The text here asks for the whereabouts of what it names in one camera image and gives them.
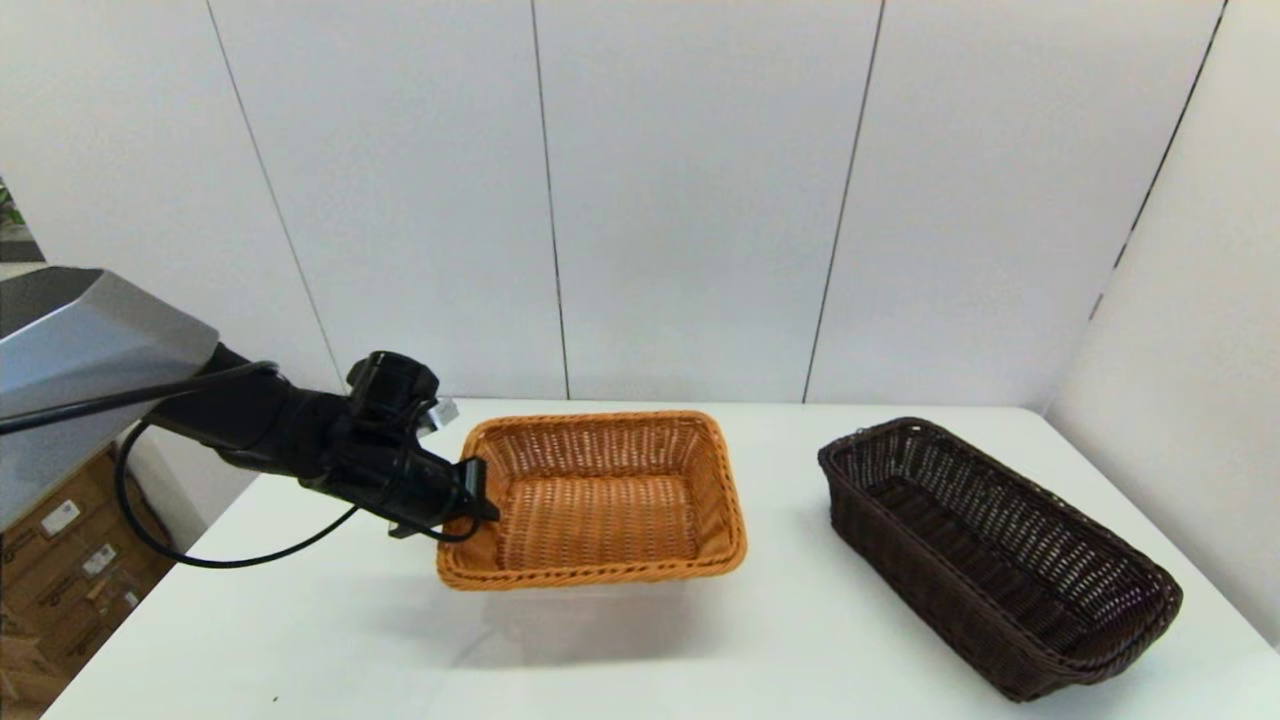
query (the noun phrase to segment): white wall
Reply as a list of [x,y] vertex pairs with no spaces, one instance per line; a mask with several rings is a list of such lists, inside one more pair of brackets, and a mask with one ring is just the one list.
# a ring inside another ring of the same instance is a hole
[[564,397],[529,0],[211,8],[339,368]]
[[1280,3],[1231,0],[1048,414],[1280,642]]
[[1042,411],[1220,3],[888,3],[810,402]]
[[872,0],[539,0],[575,398],[804,395]]

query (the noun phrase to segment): black cable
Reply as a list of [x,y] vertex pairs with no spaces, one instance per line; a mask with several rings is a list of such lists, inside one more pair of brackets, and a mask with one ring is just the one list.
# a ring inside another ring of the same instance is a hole
[[337,530],[339,525],[346,523],[348,518],[351,518],[352,515],[356,514],[357,510],[360,510],[356,506],[351,506],[349,510],[343,512],[340,518],[329,524],[328,528],[320,530],[319,533],[311,536],[310,538],[294,546],[273,552],[270,555],[261,555],[259,557],[248,557],[244,560],[202,560],[200,557],[183,555],[182,552],[177,552],[174,550],[165,547],[164,543],[151,537],[151,533],[148,533],[147,529],[142,527],[142,521],[138,520],[138,516],[133,512],[133,507],[129,505],[128,493],[125,492],[125,486],[128,483],[128,477],[125,475],[125,462],[129,459],[129,452],[133,450],[133,443],[136,443],[138,438],[142,437],[142,433],[145,433],[146,429],[150,427],[151,423],[142,420],[141,423],[137,424],[137,427],[134,427],[129,432],[129,434],[124,438],[124,442],[120,445],[120,455],[119,457],[115,459],[115,498],[119,501],[120,512],[124,514],[124,519],[129,523],[129,527],[133,528],[134,534],[137,534],[138,538],[147,547],[168,557],[169,560],[173,560],[174,562],[182,562],[183,565],[193,565],[196,568],[209,568],[211,570],[232,570],[236,568],[250,568],[252,565],[262,565],[264,562],[271,562],[273,560],[287,557],[300,550],[315,544],[329,533]]
[[138,405],[152,400],[165,400],[179,395],[191,395],[244,375],[252,375],[255,373],[274,373],[276,368],[278,365],[270,360],[259,360],[257,363],[248,363],[229,370],[220,370],[207,375],[197,375],[175,383],[143,387],[102,397],[95,397],[91,400],[68,402],[67,405],[58,405],[55,407],[45,407],[44,410],[32,410],[31,413],[22,413],[0,419],[0,436],[29,430],[52,423],[61,423],[64,420],[73,420],[76,418],[83,418],[84,415],[106,413],[108,410],[116,410],[128,405]]

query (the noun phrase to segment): white wall panel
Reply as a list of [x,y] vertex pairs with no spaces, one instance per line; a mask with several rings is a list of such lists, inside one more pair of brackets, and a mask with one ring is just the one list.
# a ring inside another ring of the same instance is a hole
[[1280,643],[1280,4],[1231,0],[1048,414]]
[[[0,68],[0,173],[51,261],[109,268],[296,383],[339,387],[202,1],[5,0]],[[252,475],[156,438],[189,539]]]
[[799,401],[879,4],[536,8],[572,396]]
[[809,401],[1041,409],[1219,3],[890,3]]
[[338,364],[443,391],[563,397],[527,0],[215,0]]

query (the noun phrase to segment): cardboard box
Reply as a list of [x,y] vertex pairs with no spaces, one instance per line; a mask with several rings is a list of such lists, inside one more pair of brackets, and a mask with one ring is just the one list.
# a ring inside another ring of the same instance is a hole
[[[105,532],[97,528],[108,524]],[[119,566],[141,573],[150,562],[132,529],[116,521],[110,509],[102,509],[86,521],[96,538],[68,537],[52,546],[45,557],[15,580],[8,580],[0,614],[5,632],[46,635],[56,630],[67,609],[87,597],[93,583]]]
[[155,583],[136,577],[123,568],[111,574],[90,591],[90,602],[102,616],[102,621],[113,629],[119,628],[124,619],[151,592]]
[[0,638],[0,669],[24,675],[73,678],[111,637],[111,629],[91,602],[77,602],[47,635]]
[[44,557],[61,538],[78,529],[106,505],[101,475],[110,461],[99,456],[64,480],[35,510],[4,532],[0,578],[18,578]]
[[49,705],[58,700],[58,696],[67,689],[67,683],[65,678],[5,673],[0,687],[4,687],[5,696],[12,700]]

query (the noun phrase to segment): label on box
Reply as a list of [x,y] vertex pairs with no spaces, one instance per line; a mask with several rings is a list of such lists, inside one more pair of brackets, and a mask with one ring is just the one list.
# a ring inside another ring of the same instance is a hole
[[74,500],[68,500],[59,505],[52,512],[45,515],[45,519],[40,521],[40,525],[45,528],[45,534],[56,536],[65,528],[70,525],[76,518],[79,518],[81,509],[76,505]]
[[106,566],[115,560],[115,547],[111,546],[111,543],[104,544],[97,552],[91,555],[90,559],[84,561],[84,573],[88,574],[90,578],[97,575],[102,570],[106,570]]

